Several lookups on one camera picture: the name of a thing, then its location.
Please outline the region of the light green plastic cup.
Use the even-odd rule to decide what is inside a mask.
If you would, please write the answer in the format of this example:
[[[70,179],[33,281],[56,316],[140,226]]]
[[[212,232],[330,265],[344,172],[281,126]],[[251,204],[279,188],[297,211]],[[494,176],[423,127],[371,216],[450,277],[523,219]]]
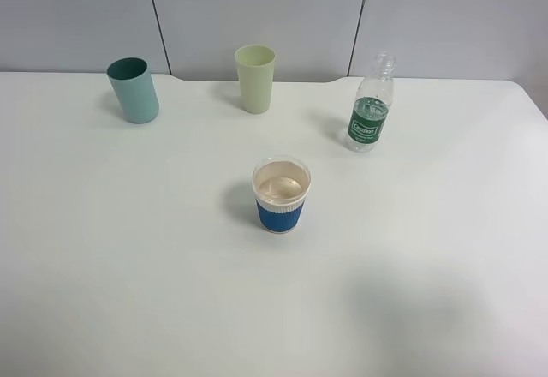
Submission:
[[[264,45],[245,45],[235,52],[235,64],[245,111],[269,110],[276,54]]]

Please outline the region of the blue sleeved paper cup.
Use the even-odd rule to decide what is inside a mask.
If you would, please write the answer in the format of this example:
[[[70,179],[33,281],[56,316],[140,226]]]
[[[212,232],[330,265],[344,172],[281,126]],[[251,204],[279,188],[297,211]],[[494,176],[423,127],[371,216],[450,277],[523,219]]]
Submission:
[[[291,156],[273,156],[257,164],[251,184],[266,230],[283,234],[296,227],[311,181],[307,166]]]

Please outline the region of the clear green-label water bottle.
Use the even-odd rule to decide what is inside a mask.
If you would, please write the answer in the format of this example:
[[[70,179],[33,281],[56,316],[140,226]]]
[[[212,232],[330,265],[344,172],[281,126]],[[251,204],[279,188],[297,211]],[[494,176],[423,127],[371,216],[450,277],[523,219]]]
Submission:
[[[377,144],[393,103],[395,65],[393,55],[380,52],[373,71],[361,81],[345,136],[348,149],[366,153]]]

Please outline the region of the teal plastic cup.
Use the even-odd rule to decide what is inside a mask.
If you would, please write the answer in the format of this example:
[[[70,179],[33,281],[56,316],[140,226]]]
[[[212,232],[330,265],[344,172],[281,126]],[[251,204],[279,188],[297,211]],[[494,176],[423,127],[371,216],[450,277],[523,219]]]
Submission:
[[[149,123],[157,117],[158,97],[145,60],[119,59],[107,68],[106,74],[128,122]]]

